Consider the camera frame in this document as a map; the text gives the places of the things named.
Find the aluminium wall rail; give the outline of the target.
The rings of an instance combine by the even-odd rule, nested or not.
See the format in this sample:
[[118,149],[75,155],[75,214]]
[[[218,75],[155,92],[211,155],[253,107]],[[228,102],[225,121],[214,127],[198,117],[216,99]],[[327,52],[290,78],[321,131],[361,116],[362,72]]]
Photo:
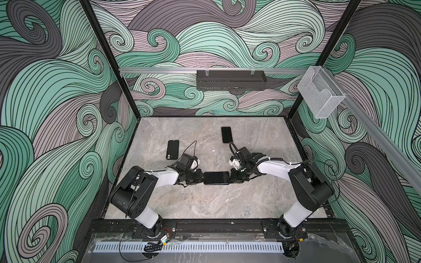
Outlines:
[[421,173],[416,165],[399,149],[380,127],[380,118],[375,100],[365,85],[348,73],[336,78],[331,71],[323,68],[322,73],[327,85],[345,96],[343,103],[351,110],[359,123],[383,151],[403,177],[418,192],[421,192]]
[[121,74],[194,74],[197,71],[247,71],[251,74],[256,71],[264,71],[270,75],[301,75],[307,72],[307,68],[171,68],[171,67],[124,67],[118,69]]

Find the black wall tray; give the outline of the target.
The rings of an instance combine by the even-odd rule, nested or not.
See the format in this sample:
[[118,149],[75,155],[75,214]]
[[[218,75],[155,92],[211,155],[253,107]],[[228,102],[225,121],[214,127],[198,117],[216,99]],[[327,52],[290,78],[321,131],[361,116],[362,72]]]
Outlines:
[[196,88],[200,91],[263,91],[267,82],[264,71],[196,72]]

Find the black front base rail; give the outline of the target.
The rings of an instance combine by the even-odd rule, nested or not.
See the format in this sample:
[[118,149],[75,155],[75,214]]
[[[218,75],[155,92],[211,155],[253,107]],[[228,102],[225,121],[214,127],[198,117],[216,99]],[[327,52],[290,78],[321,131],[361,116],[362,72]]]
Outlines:
[[194,234],[250,234],[281,240],[285,238],[302,238],[310,233],[349,232],[345,220],[332,218],[308,219],[284,235],[278,219],[163,219],[158,232],[148,230],[135,220],[129,219],[96,219],[88,234],[127,234],[134,238],[155,238],[169,234],[171,238],[182,239]]

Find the clear plastic wall bin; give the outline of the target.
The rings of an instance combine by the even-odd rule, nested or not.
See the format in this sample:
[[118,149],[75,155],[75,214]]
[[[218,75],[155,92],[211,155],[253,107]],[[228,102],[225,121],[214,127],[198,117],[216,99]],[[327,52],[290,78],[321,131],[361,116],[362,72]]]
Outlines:
[[316,119],[327,119],[345,99],[332,72],[322,66],[309,67],[298,90]]

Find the black phone ribbed back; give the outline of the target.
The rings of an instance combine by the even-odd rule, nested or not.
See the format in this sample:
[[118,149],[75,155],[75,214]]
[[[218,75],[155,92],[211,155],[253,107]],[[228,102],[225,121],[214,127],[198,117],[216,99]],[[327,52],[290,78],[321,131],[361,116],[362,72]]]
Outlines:
[[221,135],[224,144],[233,142],[232,131],[230,127],[221,127]]

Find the black phone case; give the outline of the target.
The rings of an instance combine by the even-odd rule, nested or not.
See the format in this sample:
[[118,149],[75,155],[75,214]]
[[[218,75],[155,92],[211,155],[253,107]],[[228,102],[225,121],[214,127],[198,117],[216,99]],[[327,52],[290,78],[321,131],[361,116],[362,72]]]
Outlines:
[[169,140],[167,144],[166,159],[177,160],[179,158],[179,140]]
[[213,182],[211,183],[204,182],[203,184],[204,185],[230,185],[230,183],[213,183]]

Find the black phone glossy screen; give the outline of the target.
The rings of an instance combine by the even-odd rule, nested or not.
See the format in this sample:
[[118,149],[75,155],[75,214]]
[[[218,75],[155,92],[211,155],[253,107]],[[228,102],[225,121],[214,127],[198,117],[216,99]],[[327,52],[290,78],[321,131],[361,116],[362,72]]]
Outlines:
[[204,181],[207,183],[230,183],[230,173],[227,171],[224,172],[205,172]]

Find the aluminium back wall rail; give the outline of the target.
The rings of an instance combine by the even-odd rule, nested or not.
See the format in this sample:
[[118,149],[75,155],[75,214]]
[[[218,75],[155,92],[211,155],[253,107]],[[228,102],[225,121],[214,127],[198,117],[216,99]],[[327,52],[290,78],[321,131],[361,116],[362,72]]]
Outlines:
[[124,67],[118,69],[121,74],[194,74],[197,71],[247,71],[251,74],[256,71],[264,71],[270,75],[301,75],[307,72],[307,68],[171,68],[171,67]]

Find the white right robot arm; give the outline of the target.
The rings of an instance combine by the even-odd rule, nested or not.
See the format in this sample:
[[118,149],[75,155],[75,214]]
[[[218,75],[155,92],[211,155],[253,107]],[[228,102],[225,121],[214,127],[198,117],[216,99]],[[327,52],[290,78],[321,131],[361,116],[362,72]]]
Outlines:
[[262,157],[258,160],[241,161],[234,156],[230,180],[240,183],[256,177],[273,175],[291,183],[296,201],[279,218],[277,228],[282,237],[292,237],[303,221],[333,197],[335,190],[313,161],[287,162],[281,158]]

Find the aluminium right wall rail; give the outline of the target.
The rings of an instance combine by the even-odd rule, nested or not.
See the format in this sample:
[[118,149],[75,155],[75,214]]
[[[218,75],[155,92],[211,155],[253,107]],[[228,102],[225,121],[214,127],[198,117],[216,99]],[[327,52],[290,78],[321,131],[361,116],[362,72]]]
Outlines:
[[327,85],[345,96],[343,103],[351,110],[359,123],[383,151],[403,177],[418,192],[421,192],[421,173],[416,165],[399,149],[380,127],[380,118],[375,100],[365,85],[348,73],[336,78],[331,71],[323,68],[322,73]]

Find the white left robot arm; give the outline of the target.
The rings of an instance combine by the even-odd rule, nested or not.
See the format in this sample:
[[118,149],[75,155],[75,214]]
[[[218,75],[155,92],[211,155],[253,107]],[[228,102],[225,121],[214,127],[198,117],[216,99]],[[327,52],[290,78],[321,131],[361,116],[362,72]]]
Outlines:
[[201,169],[172,166],[159,171],[146,171],[139,166],[133,166],[114,188],[109,202],[129,218],[152,230],[160,221],[160,216],[148,206],[155,189],[168,185],[199,184],[204,179]]

